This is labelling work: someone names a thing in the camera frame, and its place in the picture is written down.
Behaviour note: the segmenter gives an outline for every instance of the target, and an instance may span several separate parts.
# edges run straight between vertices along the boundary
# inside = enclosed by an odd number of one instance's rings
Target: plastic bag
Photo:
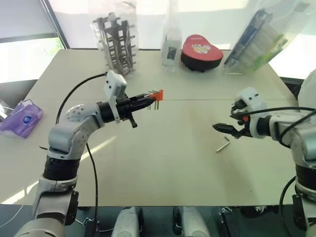
[[[316,109],[316,70],[304,80],[300,93],[298,94],[298,104],[301,107]]]
[[[178,19],[178,0],[169,0],[167,19],[161,41],[162,64],[173,72],[180,61],[182,31]]]
[[[0,125],[0,134],[27,138],[43,116],[32,100],[21,101]]]
[[[225,61],[227,73],[244,74],[270,62],[315,12],[313,0],[281,0],[258,10]]]
[[[136,0],[93,0],[91,27],[110,69],[123,76],[135,70],[138,60]]]

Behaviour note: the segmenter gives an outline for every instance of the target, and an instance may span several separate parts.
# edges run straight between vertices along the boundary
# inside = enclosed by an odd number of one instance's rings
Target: black cable
[[[107,73],[103,73],[103,74],[98,74],[98,75],[95,75],[95,76],[92,76],[90,78],[87,78],[86,80],[83,80],[82,82],[80,82],[78,85],[76,85],[69,93],[68,95],[65,97],[64,101],[61,103],[60,107],[59,107],[59,110],[58,110],[58,113],[57,113],[57,116],[56,116],[56,123],[59,123],[59,117],[61,115],[61,112],[67,102],[67,100],[69,99],[69,97],[72,95],[72,93],[74,93],[75,90],[77,90],[81,85],[85,84],[87,81],[90,81],[92,79],[95,79],[95,78],[99,78],[99,77],[102,77],[102,76],[106,76]]]
[[[304,122],[305,120],[309,119],[311,116],[315,115],[316,114],[316,110],[314,109],[311,113],[309,113],[308,115],[302,117],[301,119],[297,120],[296,122],[292,123],[289,127],[287,127],[281,134],[280,134],[280,137],[278,139],[278,142],[287,147],[287,148],[290,148],[290,145],[289,144],[285,144],[283,142],[283,137],[286,135],[286,133],[291,130],[292,128],[294,128],[296,125],[299,125],[300,123]]]
[[[296,176],[294,176],[293,178],[290,179],[290,181],[287,182],[287,184],[284,186],[283,190],[282,190],[282,193],[281,193],[281,197],[280,197],[280,202],[278,204],[278,212],[280,214],[280,218],[281,218],[281,222],[282,222],[282,225],[284,227],[284,230],[286,232],[286,235],[288,237],[291,237],[291,233],[290,231],[288,230],[287,226],[286,226],[286,223],[284,221],[284,217],[283,217],[283,200],[284,200],[284,196],[285,196],[285,193],[288,189],[288,187],[290,187],[290,185],[295,181],[295,178]]]
[[[256,110],[256,111],[245,112],[245,113],[235,113],[235,114],[232,114],[232,115],[233,116],[246,116],[246,115],[254,115],[254,114],[259,114],[259,113],[280,111],[280,110],[307,110],[307,111],[314,111],[315,109],[308,108],[308,107],[278,107],[278,108],[271,108],[271,109],[265,109],[265,110]]]
[[[98,216],[98,199],[99,199],[99,187],[98,187],[98,176],[97,176],[97,169],[95,167],[95,162],[94,159],[92,157],[91,151],[90,151],[90,147],[88,145],[88,143],[86,144],[87,146],[87,150],[89,152],[90,158],[91,158],[91,162],[92,162],[92,166],[93,166],[93,172],[94,172],[94,180],[95,180],[95,210],[94,210],[94,222],[93,222],[93,229],[94,232],[92,234],[92,237],[94,237],[94,233],[97,231],[97,216]]]

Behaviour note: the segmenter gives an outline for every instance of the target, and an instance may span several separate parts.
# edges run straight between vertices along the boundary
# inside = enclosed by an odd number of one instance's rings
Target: floor
[[[0,226],[11,218],[19,206],[0,205]],[[116,217],[121,207],[101,207],[99,209],[100,229],[113,228]],[[198,207],[209,228],[212,237],[226,237],[219,234],[218,212],[221,207]],[[293,237],[303,237],[305,233],[299,231],[293,223],[291,206],[284,208],[286,222]],[[12,237],[26,222],[31,219],[31,206],[24,206],[20,213],[7,225],[0,228],[1,237]],[[144,237],[175,237],[172,230],[172,207],[143,207],[144,212]],[[86,217],[93,217],[94,209],[89,211],[78,211],[77,219],[83,221]],[[232,237],[286,237],[281,227],[280,219],[273,212],[266,213],[254,219],[243,217],[239,209],[234,209],[231,216],[230,227],[233,231]],[[85,227],[74,222],[66,227],[67,237],[84,237]],[[109,237],[111,232],[97,233],[95,237]]]

